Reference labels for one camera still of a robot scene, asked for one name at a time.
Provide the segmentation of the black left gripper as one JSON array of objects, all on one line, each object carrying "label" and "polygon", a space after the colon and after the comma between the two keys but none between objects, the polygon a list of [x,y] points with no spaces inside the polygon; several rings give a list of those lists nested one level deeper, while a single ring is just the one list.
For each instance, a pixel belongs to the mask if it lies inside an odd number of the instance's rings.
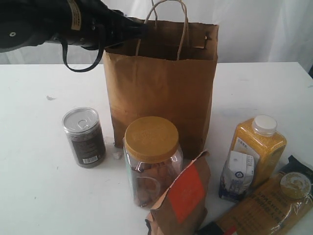
[{"label": "black left gripper", "polygon": [[147,25],[109,9],[100,0],[54,0],[52,41],[85,49],[115,47],[126,41],[141,39]]}]

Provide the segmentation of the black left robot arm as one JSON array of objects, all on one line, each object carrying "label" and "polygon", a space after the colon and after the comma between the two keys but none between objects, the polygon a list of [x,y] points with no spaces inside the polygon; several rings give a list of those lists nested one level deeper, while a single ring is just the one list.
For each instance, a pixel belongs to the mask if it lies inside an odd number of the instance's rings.
[{"label": "black left robot arm", "polygon": [[143,38],[146,24],[100,0],[2,0],[0,50],[67,43],[86,50]]}]

